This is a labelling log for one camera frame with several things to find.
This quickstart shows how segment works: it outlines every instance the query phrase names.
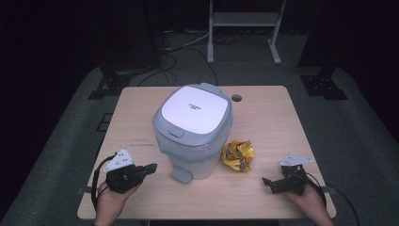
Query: lid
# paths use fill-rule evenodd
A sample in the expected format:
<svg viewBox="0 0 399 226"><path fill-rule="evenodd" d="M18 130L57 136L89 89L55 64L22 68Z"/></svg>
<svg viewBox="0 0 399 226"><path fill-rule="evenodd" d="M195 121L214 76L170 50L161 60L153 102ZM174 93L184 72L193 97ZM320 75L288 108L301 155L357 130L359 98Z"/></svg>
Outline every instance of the lid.
<svg viewBox="0 0 399 226"><path fill-rule="evenodd" d="M227 108L228 102L212 92L182 87L165 102L162 116L185 131L203 135L217 128Z"/></svg>

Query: person's right hand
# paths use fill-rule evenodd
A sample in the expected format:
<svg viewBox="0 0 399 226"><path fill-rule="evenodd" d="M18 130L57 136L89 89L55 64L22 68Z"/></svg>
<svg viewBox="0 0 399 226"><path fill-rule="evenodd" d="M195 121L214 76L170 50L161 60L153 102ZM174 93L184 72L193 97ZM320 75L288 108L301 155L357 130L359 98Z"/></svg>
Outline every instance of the person's right hand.
<svg viewBox="0 0 399 226"><path fill-rule="evenodd" d="M323 204L322 198L312 186L306 185L301 196L295 194L293 191L282 193L282 195L295 203L302 210L302 213L316 225L334 225Z"/></svg>

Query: crumpled gold wrapper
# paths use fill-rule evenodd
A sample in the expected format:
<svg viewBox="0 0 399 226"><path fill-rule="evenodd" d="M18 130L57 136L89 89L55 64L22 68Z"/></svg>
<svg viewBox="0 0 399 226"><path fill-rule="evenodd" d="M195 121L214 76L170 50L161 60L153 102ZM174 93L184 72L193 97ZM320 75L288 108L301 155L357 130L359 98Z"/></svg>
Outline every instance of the crumpled gold wrapper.
<svg viewBox="0 0 399 226"><path fill-rule="evenodd" d="M254 157L254 151L250 140L233 140L223 146L221 158L229 167L237 171L250 171L249 162Z"/></svg>

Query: wooden table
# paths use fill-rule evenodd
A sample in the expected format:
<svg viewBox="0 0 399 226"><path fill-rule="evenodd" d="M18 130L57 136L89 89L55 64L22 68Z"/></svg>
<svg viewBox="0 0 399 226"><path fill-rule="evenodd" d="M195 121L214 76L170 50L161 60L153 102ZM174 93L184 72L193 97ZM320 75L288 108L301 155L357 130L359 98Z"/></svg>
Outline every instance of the wooden table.
<svg viewBox="0 0 399 226"><path fill-rule="evenodd" d="M304 218L300 210L281 195L272 194L262 177L282 179L279 161L288 153L314 158L295 108L285 87L221 87L232 102L233 123L228 141L250 140L255 158L249 172L237 172L221 161L203 180L184 185L174 180L168 157L160 153L152 131L152 117L177 88L126 88L123 90L106 133L95 169L109 155L126 148L136 165L157 163L155 174L146 177L126 203L120 218L135 219L282 219ZM319 183L325 184L316 162L304 165ZM99 183L105 179L102 171ZM88 181L91 186L92 175ZM327 195L327 210L336 210ZM95 218L90 195L85 194L79 218Z"/></svg>

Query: white desk frame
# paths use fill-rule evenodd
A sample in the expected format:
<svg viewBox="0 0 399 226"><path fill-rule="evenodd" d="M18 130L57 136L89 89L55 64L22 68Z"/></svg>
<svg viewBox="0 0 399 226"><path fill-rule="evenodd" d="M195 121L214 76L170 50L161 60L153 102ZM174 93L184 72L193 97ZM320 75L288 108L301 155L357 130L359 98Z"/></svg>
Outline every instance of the white desk frame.
<svg viewBox="0 0 399 226"><path fill-rule="evenodd" d="M268 39L270 52L276 65L281 64L276 39L287 0L282 0L279 12L214 12L214 0L209 5L208 63L214 63L214 26L274 26L272 39Z"/></svg>

